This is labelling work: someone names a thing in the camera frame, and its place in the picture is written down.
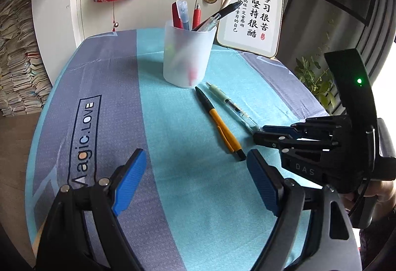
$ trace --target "blue gripper pad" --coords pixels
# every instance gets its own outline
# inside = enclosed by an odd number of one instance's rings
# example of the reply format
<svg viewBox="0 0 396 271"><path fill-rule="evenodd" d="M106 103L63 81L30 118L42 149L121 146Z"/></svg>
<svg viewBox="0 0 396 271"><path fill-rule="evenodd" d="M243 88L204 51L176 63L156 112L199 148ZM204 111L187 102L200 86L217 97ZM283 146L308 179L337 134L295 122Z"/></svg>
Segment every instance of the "blue gripper pad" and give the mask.
<svg viewBox="0 0 396 271"><path fill-rule="evenodd" d="M252 149L247 153L246 166L265 208L278 216L284 192L282 175L275 167L267 164L257 149Z"/></svg>
<svg viewBox="0 0 396 271"><path fill-rule="evenodd" d="M112 210L116 216L126 210L132 201L133 194L140 183L143 173L146 170L146 153L143 149L136 149L122 166L113 183L114 203Z"/></svg>

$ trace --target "human hand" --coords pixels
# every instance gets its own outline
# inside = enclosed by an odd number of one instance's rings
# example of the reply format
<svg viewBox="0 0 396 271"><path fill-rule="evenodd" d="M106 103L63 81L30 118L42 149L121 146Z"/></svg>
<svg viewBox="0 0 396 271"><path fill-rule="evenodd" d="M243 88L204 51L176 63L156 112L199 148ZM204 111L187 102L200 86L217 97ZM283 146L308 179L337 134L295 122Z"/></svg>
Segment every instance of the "human hand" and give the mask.
<svg viewBox="0 0 396 271"><path fill-rule="evenodd" d="M389 212L396 205L396 180L395 181L371 181L364 197L378 196L373 212L373 221L378 221ZM346 210L351 210L355 202L353 201L354 194L340 194L341 200Z"/></svg>

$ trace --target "light blue tablecloth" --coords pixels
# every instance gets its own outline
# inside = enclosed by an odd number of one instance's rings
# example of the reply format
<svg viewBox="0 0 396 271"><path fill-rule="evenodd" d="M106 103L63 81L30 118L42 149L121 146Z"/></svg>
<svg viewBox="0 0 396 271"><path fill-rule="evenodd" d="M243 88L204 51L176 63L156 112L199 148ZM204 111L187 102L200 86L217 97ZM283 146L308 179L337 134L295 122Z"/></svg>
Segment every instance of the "light blue tablecloth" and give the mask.
<svg viewBox="0 0 396 271"><path fill-rule="evenodd" d="M276 218L267 211L245 162L229 154L195 91L162 77L163 29L104 34L86 39L66 66L37 126L26 177L26 218L31 241L59 186L74 176L79 105L94 102L96 173L109 177L137 148L148 167L128 210L119 216L132 249L147 271L241 270L253 266ZM213 46L205 80L223 89L260 125L290 125L325 115L309 91L281 63ZM258 147L244 126L201 88L245 152L256 147L284 177L313 184L280 167L277 150ZM105 262L87 216L98 259ZM304 243L309 212L289 257Z"/></svg>

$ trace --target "pen holder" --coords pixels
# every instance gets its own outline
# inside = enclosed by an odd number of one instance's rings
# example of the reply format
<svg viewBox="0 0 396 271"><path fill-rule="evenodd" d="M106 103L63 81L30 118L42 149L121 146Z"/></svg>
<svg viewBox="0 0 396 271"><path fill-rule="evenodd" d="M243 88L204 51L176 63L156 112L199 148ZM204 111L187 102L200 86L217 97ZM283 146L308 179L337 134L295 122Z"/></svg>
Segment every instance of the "pen holder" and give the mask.
<svg viewBox="0 0 396 271"><path fill-rule="evenodd" d="M216 34L193 32L165 25L164 79L181 88L192 88L203 80Z"/></svg>

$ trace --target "books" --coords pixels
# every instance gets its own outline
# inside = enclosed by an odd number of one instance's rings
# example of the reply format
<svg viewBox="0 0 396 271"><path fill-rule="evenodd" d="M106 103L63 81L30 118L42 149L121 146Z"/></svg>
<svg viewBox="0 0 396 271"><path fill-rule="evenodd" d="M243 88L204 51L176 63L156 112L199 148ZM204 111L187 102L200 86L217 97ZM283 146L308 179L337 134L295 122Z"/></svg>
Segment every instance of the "books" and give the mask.
<svg viewBox="0 0 396 271"><path fill-rule="evenodd" d="M40 112L52 89L34 33L30 0L0 2L0 109Z"/></svg>

